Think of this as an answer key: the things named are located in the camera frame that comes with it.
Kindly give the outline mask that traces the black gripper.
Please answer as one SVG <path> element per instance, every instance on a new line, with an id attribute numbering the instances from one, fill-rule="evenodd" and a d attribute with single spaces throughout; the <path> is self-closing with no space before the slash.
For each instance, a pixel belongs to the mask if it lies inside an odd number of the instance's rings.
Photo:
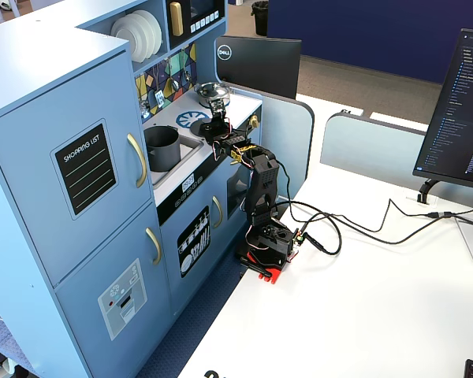
<path id="1" fill-rule="evenodd" d="M 228 132 L 229 123 L 225 117 L 213 116 L 209 122 L 203 123 L 203 132 Z M 202 138 L 207 144 L 213 146 L 218 154 L 230 154 L 237 148 L 247 146 L 248 137 L 244 132 L 232 132 L 229 136 L 223 134 L 204 133 Z"/>

